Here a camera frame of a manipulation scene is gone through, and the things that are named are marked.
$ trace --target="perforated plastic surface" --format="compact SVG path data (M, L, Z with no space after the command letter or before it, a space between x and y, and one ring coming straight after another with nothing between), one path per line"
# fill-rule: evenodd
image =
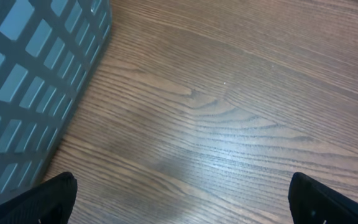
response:
M0 0L0 204L39 182L110 26L108 0Z

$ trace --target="gray plastic container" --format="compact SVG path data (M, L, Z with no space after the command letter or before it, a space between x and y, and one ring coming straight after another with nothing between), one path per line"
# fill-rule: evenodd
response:
M0 0L0 204L42 180L110 27L108 0Z

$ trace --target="brown wooden tabletop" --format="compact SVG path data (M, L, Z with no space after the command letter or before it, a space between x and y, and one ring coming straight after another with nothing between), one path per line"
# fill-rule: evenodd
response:
M46 178L71 223L291 223L300 171L358 202L358 0L112 0Z

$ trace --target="wooden surface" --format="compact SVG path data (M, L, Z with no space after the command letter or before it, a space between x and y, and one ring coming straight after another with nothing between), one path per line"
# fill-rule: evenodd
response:
M111 5L46 175L71 223L291 223L296 171L358 202L358 0Z

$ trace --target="gray basket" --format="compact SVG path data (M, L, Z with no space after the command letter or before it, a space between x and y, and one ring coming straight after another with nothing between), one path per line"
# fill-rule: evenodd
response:
M42 179L110 26L107 0L0 0L0 204Z

